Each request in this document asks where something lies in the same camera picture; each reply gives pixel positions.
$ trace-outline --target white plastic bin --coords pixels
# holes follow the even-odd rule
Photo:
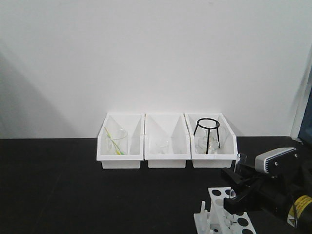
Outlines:
[[[198,150],[198,140],[205,135],[204,129],[198,127],[195,137],[194,130],[196,123],[200,118],[212,118],[220,123],[220,149],[215,154],[205,154]],[[230,167],[232,160],[237,156],[236,135],[231,130],[225,117],[222,114],[185,114],[188,130],[191,137],[191,156],[193,166],[205,168],[221,168]],[[211,136],[216,138],[216,130],[211,130]]]
[[[191,159],[183,114],[146,114],[144,158],[149,168],[184,168]]]
[[[108,131],[114,136],[120,129],[127,133],[127,152],[119,151],[114,145],[116,141],[112,144],[113,137],[107,135]],[[144,114],[107,114],[97,137],[97,161],[102,162],[103,169],[140,168],[144,160],[143,142]]]

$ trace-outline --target black wire stand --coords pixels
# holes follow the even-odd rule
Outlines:
[[[211,120],[211,121],[215,122],[215,127],[205,127],[205,126],[200,125],[200,122],[201,122],[202,120]],[[210,130],[216,129],[216,135],[217,135],[217,137],[218,137],[218,142],[219,142],[219,149],[221,148],[221,146],[220,146],[219,130],[218,130],[219,127],[220,127],[219,121],[217,121],[217,120],[215,120],[215,119],[213,119],[213,118],[200,118],[199,120],[197,120],[197,125],[196,125],[195,131],[194,131],[194,137],[195,137],[195,133],[196,133],[198,127],[201,127],[201,128],[203,128],[203,129],[208,130],[206,154],[208,154],[208,149],[209,149]]]

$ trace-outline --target black table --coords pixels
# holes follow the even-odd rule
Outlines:
[[[238,137],[256,156],[278,147],[311,150],[289,137]],[[219,169],[103,170],[96,139],[0,140],[1,234],[196,234],[193,213],[208,187],[229,186]],[[249,213],[258,234],[297,233],[265,212]]]

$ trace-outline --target black ring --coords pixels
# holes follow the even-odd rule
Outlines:
[[[201,120],[212,120],[212,121],[214,121],[214,122],[216,123],[216,126],[215,126],[215,127],[212,127],[212,128],[204,127],[204,126],[202,126],[202,125],[199,124],[199,122],[200,122]],[[218,127],[220,127],[219,121],[217,121],[217,120],[215,120],[215,119],[213,119],[213,118],[200,118],[199,120],[197,120],[197,125],[198,125],[199,127],[201,127],[201,128],[207,129],[207,130],[217,129]]]

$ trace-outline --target white backdrop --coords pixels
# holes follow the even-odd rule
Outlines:
[[[289,136],[311,22],[311,0],[2,0],[0,137],[96,137],[107,112]]]

